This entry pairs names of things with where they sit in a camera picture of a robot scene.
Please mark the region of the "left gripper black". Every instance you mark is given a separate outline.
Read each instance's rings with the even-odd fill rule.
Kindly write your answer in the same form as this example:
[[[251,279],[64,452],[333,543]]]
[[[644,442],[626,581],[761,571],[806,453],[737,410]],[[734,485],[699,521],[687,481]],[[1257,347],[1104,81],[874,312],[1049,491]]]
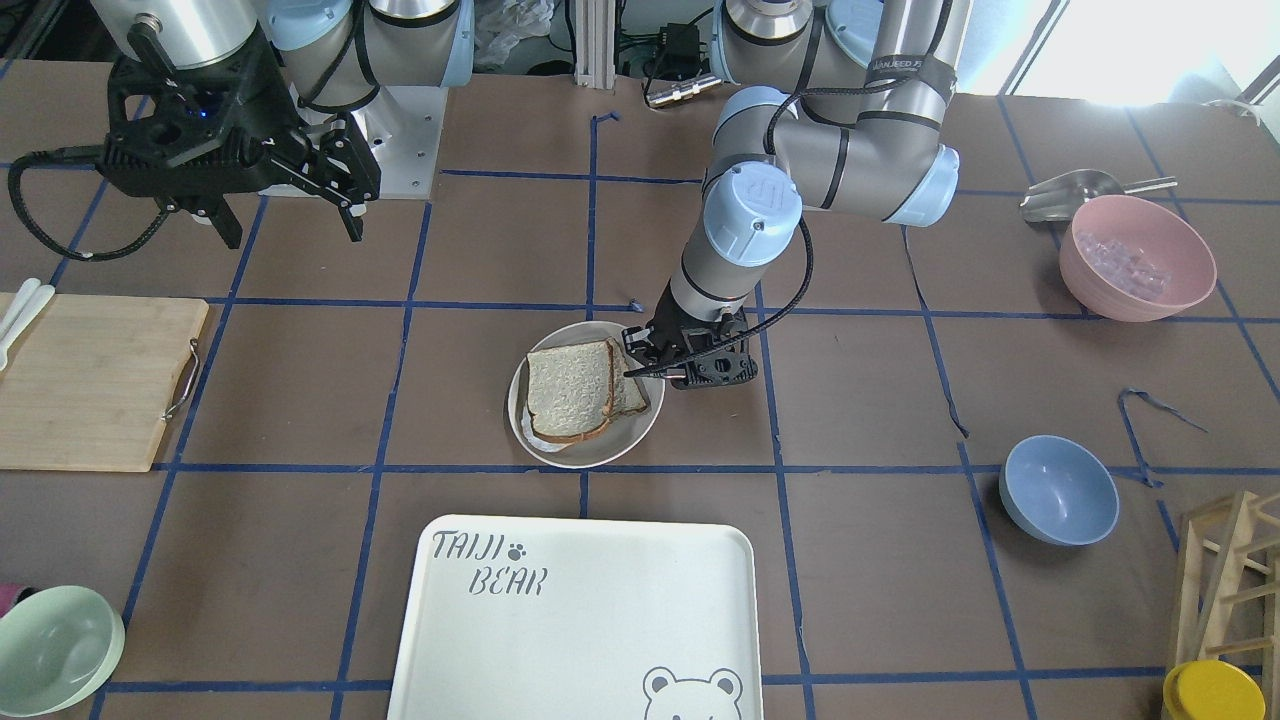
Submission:
[[[740,386],[756,378],[756,360],[745,311],[721,313],[701,320],[686,313],[673,300],[660,300],[645,325],[622,333],[625,352],[641,366],[626,372],[627,378],[671,380],[676,389],[704,389]]]

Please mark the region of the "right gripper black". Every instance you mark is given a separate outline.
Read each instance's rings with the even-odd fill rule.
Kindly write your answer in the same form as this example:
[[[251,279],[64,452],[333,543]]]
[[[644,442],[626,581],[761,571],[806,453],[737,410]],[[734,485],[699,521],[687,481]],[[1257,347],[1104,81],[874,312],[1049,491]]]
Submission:
[[[265,33],[253,26],[237,50],[180,69],[163,26],[132,26],[131,54],[108,79],[109,129],[100,169],[122,192],[198,213],[223,243],[244,238],[228,193],[289,184],[340,208],[349,241],[364,240],[365,204],[381,172],[352,115],[306,126]]]

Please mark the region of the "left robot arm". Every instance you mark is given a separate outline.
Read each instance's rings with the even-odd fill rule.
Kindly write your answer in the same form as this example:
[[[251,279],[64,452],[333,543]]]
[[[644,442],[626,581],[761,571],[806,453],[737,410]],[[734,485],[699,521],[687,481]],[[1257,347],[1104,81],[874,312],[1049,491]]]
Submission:
[[[719,1],[710,68],[736,86],[700,215],[653,318],[622,336],[635,377],[681,389],[756,375],[745,304],[806,210],[928,227],[960,158],[941,140],[968,1]]]

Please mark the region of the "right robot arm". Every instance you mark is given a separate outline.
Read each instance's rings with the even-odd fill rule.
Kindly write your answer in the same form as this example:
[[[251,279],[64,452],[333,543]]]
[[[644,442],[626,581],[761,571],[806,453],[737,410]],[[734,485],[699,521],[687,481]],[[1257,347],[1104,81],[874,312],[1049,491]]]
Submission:
[[[97,169],[163,215],[243,231],[228,199],[329,202],[360,241],[379,199],[426,199],[444,105],[474,69],[471,1],[96,1],[120,49]]]

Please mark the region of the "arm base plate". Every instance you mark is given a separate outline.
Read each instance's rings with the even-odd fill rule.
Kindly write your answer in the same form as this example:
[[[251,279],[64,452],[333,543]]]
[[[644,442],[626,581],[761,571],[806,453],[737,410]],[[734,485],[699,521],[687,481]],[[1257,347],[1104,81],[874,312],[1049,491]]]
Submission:
[[[291,186],[347,211],[379,199],[428,199],[448,88],[332,79],[260,143],[271,191]]]

